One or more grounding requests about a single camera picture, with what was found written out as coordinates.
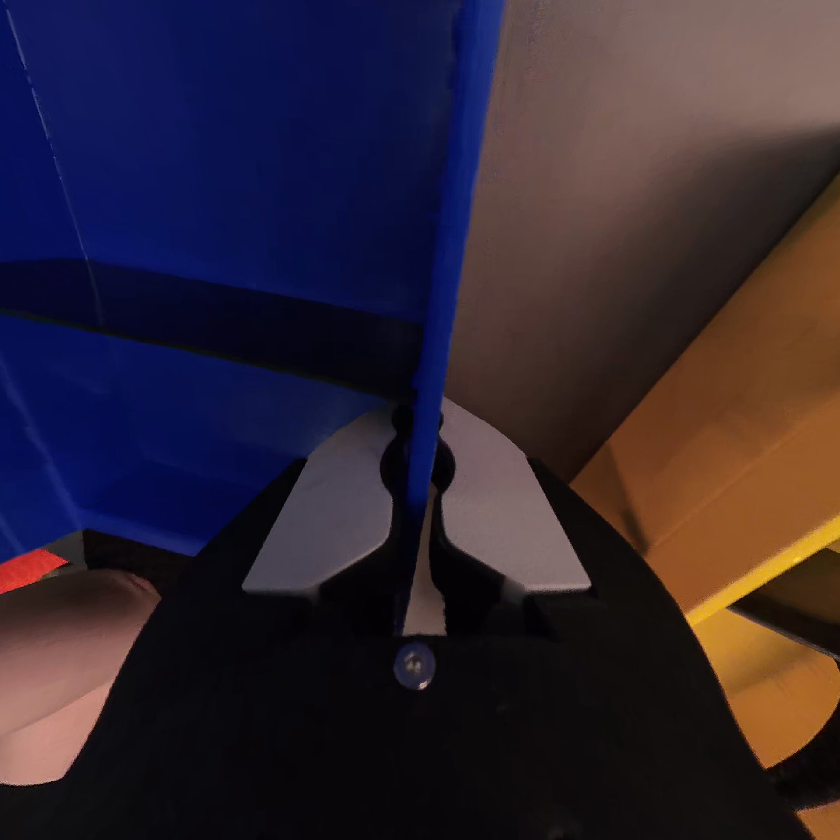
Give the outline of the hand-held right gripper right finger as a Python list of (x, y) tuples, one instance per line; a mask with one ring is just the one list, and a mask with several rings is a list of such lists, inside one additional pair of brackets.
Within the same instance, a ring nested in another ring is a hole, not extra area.
[(482, 632), (494, 612), (538, 595), (588, 595), (592, 581), (527, 456), (445, 398), (429, 533), (429, 570), (447, 632)]

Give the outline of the blue plastic bin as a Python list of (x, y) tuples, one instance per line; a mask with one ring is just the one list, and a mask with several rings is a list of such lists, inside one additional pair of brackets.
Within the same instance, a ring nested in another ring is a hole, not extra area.
[(2, 2), (2, 561), (197, 554), (345, 424), (402, 628), (504, 2)]

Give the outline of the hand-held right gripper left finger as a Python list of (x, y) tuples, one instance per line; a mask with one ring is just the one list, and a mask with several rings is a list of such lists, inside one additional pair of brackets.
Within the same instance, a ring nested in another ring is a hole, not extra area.
[(409, 406), (381, 406), (309, 456), (243, 590), (335, 611), (355, 632), (401, 632), (413, 579)]

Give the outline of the person's left forearm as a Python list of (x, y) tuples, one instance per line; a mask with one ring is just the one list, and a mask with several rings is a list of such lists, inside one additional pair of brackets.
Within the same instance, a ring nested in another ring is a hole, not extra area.
[(65, 776), (161, 600), (122, 570), (48, 578), (1, 596), (1, 782)]

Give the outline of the yellow plastic bin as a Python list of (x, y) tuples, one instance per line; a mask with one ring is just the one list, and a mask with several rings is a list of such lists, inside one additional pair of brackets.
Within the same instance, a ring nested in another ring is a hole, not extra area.
[(675, 597), (767, 767), (827, 721), (838, 671), (730, 607), (837, 559), (838, 336), (836, 178), (572, 482)]

